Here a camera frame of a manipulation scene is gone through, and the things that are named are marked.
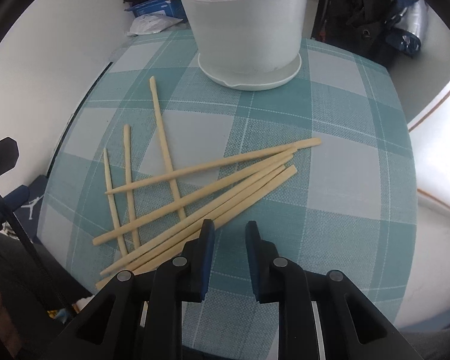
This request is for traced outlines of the black hanging jacket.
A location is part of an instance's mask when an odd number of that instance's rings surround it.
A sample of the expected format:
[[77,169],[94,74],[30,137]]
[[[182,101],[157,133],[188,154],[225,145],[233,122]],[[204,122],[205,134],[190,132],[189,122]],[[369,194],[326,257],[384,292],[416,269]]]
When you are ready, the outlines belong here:
[[311,37],[390,68],[397,56],[385,41],[392,0],[319,0]]

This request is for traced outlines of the white utensil holder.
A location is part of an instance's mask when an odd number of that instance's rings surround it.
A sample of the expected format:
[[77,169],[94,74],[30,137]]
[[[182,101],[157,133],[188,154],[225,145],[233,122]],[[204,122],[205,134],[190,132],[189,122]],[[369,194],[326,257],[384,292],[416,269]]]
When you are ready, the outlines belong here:
[[302,66],[307,0],[181,0],[213,82],[262,91],[287,84]]

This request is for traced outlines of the silver folded umbrella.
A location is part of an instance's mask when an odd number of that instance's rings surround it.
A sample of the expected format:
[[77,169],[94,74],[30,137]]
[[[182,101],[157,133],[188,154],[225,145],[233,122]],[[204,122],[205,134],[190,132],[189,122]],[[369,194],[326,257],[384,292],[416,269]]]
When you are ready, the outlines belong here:
[[387,44],[409,57],[417,55],[428,29],[427,2],[392,0],[385,27]]

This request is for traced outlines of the blue cardboard box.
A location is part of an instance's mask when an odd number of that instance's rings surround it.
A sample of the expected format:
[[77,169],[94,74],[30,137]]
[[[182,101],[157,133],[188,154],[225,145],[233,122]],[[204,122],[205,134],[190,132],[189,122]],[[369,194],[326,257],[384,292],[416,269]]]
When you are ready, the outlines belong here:
[[153,14],[187,19],[181,0],[148,0],[129,7],[126,11],[130,11],[135,17]]

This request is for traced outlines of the white plastic parcel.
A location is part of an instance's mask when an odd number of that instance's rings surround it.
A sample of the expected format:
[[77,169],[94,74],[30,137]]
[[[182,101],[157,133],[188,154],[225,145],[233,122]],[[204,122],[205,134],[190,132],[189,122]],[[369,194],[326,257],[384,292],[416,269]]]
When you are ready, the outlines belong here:
[[138,16],[131,23],[127,35],[134,37],[161,33],[176,24],[180,24],[182,21],[182,19],[164,15],[146,14]]

